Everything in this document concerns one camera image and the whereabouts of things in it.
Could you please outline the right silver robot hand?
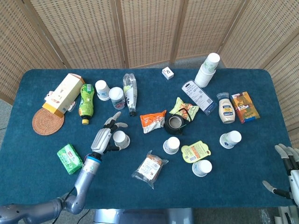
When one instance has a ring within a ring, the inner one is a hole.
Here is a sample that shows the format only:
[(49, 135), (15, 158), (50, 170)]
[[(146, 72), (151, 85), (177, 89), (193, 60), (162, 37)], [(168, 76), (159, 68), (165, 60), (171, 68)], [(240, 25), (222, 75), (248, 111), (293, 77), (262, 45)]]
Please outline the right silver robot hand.
[(286, 147), (283, 144), (274, 146), (283, 160), (287, 176), (290, 183), (289, 191), (284, 191), (271, 186), (267, 181), (262, 181), (262, 184), (268, 191), (273, 194), (291, 199), (297, 207), (299, 206), (299, 150), (297, 148)]

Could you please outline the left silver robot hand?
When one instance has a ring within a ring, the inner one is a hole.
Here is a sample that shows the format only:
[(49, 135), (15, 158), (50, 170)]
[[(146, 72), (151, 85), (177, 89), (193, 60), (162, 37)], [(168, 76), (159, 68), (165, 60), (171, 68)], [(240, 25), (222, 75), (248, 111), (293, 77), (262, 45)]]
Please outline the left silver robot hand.
[(128, 127), (126, 123), (116, 123), (116, 120), (120, 117), (121, 112), (117, 112), (114, 116), (108, 118), (104, 123), (102, 129), (100, 129), (91, 145), (92, 154), (91, 157), (96, 159), (101, 159), (101, 156), (108, 151), (120, 151), (129, 146), (129, 143), (126, 143), (124, 146), (111, 146), (110, 138), (112, 133), (116, 131), (119, 127)]

